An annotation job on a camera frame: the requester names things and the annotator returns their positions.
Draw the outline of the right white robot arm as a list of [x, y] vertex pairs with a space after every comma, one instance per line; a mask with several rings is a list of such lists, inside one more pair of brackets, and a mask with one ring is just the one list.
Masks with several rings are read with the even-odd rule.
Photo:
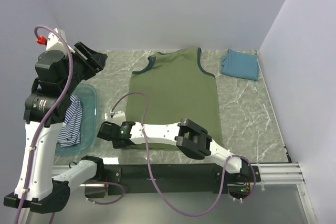
[[207, 159], [224, 167], [235, 181], [256, 181], [254, 169], [247, 159], [217, 144], [206, 129], [189, 119], [173, 124], [142, 125], [140, 122], [124, 121], [117, 125], [103, 122], [97, 137], [111, 141], [115, 149], [141, 144], [177, 147], [190, 159]]

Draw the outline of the olive green tank top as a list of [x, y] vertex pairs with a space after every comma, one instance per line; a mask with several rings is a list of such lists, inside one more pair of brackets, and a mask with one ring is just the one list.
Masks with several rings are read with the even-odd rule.
[[199, 47], [148, 57], [130, 78], [126, 120], [173, 124], [190, 119], [223, 145], [215, 76], [201, 65]]

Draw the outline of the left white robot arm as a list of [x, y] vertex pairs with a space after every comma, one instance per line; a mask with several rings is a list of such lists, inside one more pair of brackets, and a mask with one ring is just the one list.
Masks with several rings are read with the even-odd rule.
[[103, 160], [93, 156], [83, 157], [63, 174], [52, 175], [57, 138], [70, 106], [70, 96], [82, 80], [102, 71], [107, 60], [106, 54], [81, 42], [75, 44], [71, 55], [72, 67], [61, 50], [43, 52], [35, 64], [37, 78], [25, 101], [26, 145], [22, 171], [15, 190], [4, 197], [6, 207], [29, 208], [39, 214], [59, 212], [72, 190], [88, 180], [99, 183], [104, 179]]

